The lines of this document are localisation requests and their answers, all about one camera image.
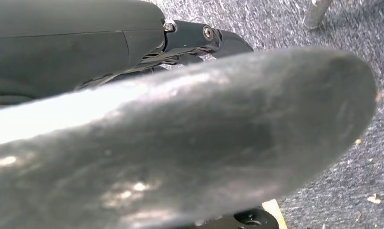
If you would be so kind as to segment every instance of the black plastic part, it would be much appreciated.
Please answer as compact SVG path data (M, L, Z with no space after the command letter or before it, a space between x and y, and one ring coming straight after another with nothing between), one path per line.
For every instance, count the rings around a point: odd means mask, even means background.
M218 31L222 41L219 51L212 54L213 57L222 58L245 52L253 52L252 47L237 34L225 30Z
M253 208L334 163L375 97L363 61L306 48L0 110L0 229L167 229Z
M163 18L141 0L0 0L0 38L160 30Z
M125 37L130 52L128 71L133 71L132 68L136 67L146 54L152 51L161 52L164 49L165 37L162 26L160 30L155 31L126 31Z
M174 22L176 24L175 31L166 33L166 53L188 52L214 42L206 40L203 36L203 27L206 24L187 21Z
M234 214L234 219L241 223L238 227L230 227L225 225L223 229L279 229L278 221L269 212L263 208L252 208Z
M96 76L123 72L129 61L121 31L0 39L0 93L15 95L24 88L32 98L53 96Z

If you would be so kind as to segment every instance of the hex bolt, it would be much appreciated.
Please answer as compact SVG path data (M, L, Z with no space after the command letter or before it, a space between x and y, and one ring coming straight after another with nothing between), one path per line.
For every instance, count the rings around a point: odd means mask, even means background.
M210 26L205 25L203 26L203 35L206 40L211 41L214 38L214 31Z
M165 23L164 24L164 31L165 32L173 32L175 30L175 26L171 23Z
M311 0L303 20L304 26L309 30L318 28L332 1L333 0Z

